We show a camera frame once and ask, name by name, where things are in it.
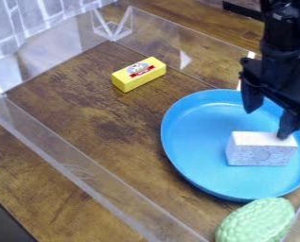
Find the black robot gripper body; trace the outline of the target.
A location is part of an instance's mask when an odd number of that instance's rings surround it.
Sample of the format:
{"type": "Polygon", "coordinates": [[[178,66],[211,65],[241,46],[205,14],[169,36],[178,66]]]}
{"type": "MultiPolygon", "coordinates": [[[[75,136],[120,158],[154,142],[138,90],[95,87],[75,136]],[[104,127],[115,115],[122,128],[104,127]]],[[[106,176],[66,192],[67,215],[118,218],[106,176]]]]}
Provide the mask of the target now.
{"type": "Polygon", "coordinates": [[[259,0],[262,58],[241,58],[241,81],[259,88],[284,110],[300,113],[300,0],[259,0]]]}

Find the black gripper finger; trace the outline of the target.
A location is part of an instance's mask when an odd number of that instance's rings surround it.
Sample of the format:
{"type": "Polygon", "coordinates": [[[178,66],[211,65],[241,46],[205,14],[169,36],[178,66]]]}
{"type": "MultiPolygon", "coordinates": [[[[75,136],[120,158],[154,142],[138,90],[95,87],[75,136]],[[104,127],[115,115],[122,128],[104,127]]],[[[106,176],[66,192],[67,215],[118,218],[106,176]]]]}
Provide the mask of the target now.
{"type": "Polygon", "coordinates": [[[253,113],[263,105],[263,94],[258,87],[245,80],[241,83],[242,106],[246,113],[253,113]]]}
{"type": "Polygon", "coordinates": [[[300,113],[284,110],[280,118],[277,138],[285,140],[297,130],[300,130],[300,113]]]}

